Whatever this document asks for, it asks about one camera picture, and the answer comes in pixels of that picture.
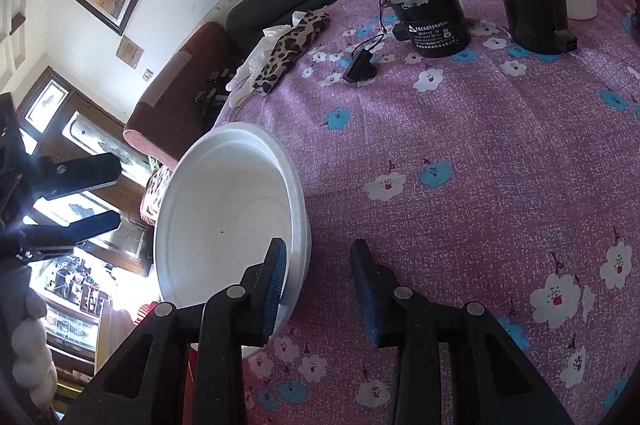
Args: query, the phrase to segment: red sofa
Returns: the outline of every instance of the red sofa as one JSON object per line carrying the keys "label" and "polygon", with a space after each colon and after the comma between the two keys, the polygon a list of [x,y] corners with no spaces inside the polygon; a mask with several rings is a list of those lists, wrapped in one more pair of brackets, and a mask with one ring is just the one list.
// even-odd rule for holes
{"label": "red sofa", "polygon": [[209,89],[213,72],[222,73],[231,63],[225,29],[204,24],[149,84],[124,126],[124,139],[173,170],[204,134],[203,108],[194,98]]}

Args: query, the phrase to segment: metal rivet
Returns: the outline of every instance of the metal rivet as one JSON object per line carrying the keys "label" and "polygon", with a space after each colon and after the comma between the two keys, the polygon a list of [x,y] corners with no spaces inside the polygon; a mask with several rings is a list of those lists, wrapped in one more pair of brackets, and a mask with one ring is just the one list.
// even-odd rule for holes
{"label": "metal rivet", "polygon": [[174,310],[174,307],[171,306],[168,302],[161,302],[158,306],[154,308],[154,313],[159,317],[165,317],[169,315]]}
{"label": "metal rivet", "polygon": [[479,317],[484,313],[484,306],[482,306],[479,302],[470,302],[466,305],[466,310],[476,317]]}
{"label": "metal rivet", "polygon": [[398,286],[394,290],[394,295],[399,299],[411,299],[414,292],[411,291],[411,288],[407,288],[406,286]]}
{"label": "metal rivet", "polygon": [[226,296],[229,297],[229,299],[238,299],[245,293],[246,290],[239,284],[236,284],[235,286],[229,286],[226,289]]}

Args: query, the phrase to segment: purple tablecloth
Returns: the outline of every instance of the purple tablecloth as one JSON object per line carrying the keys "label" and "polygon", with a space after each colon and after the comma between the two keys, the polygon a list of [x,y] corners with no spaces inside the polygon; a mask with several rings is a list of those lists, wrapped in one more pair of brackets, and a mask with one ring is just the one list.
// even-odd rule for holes
{"label": "purple tablecloth", "polygon": [[319,47],[220,117],[283,142],[313,238],[289,325],[244,363],[249,423],[386,423],[396,351],[360,326],[348,249],[363,237],[430,300],[483,302],[576,425],[596,424],[640,353],[640,56],[627,7],[598,0],[596,18],[570,23],[580,49],[557,58],[511,41],[501,0],[466,0],[478,21],[466,51],[425,59],[387,38],[376,79],[354,87],[339,76],[378,30],[377,8],[329,6]]}

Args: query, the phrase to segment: leopard print cushion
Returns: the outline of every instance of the leopard print cushion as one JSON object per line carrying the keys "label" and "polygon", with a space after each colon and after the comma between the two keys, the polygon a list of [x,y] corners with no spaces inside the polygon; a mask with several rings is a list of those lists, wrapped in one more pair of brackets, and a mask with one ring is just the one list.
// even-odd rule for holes
{"label": "leopard print cushion", "polygon": [[306,12],[305,17],[286,34],[280,37],[271,57],[254,82],[254,91],[266,95],[275,86],[282,74],[302,56],[329,23],[324,10]]}

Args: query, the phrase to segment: blue flower print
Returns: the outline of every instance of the blue flower print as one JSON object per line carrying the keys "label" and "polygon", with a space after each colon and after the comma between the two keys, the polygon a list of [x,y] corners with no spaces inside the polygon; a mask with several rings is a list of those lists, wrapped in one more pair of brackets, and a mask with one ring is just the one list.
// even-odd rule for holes
{"label": "blue flower print", "polygon": [[524,49],[522,46],[509,46],[507,53],[512,57],[528,57],[531,55],[529,50]]}
{"label": "blue flower print", "polygon": [[473,50],[462,50],[451,56],[451,60],[455,62],[471,62],[476,60],[478,54]]}
{"label": "blue flower print", "polygon": [[347,108],[337,108],[326,115],[325,124],[329,131],[340,131],[351,121],[351,113]]}
{"label": "blue flower print", "polygon": [[527,351],[530,348],[529,341],[527,340],[526,334],[522,326],[517,324],[511,324],[504,317],[496,317],[498,324],[502,326],[502,328],[507,332],[508,336],[511,337],[516,345],[523,351]]}
{"label": "blue flower print", "polygon": [[442,187],[453,175],[453,166],[448,161],[429,163],[422,169],[419,179],[429,190]]}
{"label": "blue flower print", "polygon": [[604,407],[605,410],[609,410],[611,408],[611,406],[613,405],[613,402],[615,402],[618,399],[618,396],[620,395],[622,390],[625,388],[625,385],[628,381],[629,381],[628,378],[621,378],[616,382],[616,384],[613,386],[613,389],[609,391],[609,394],[605,396],[604,401],[602,402],[602,406]]}
{"label": "blue flower print", "polygon": [[295,380],[283,381],[278,392],[289,403],[302,403],[306,397],[306,389]]}
{"label": "blue flower print", "polygon": [[366,37],[367,35],[369,35],[372,31],[373,31],[373,28],[369,24],[367,24],[366,26],[363,26],[356,32],[356,37],[358,39],[362,39],[363,37]]}
{"label": "blue flower print", "polygon": [[631,33],[631,16],[627,15],[622,20],[622,27],[626,30],[627,33]]}
{"label": "blue flower print", "polygon": [[264,410],[276,410],[278,408],[278,402],[276,397],[266,389],[258,389],[258,397],[256,400],[260,405],[264,407]]}
{"label": "blue flower print", "polygon": [[540,59],[544,62],[555,62],[560,60],[560,55],[543,55],[542,53],[535,53],[536,59]]}
{"label": "blue flower print", "polygon": [[629,109],[628,101],[613,91],[602,90],[600,96],[610,108],[614,108],[616,111],[626,111]]}

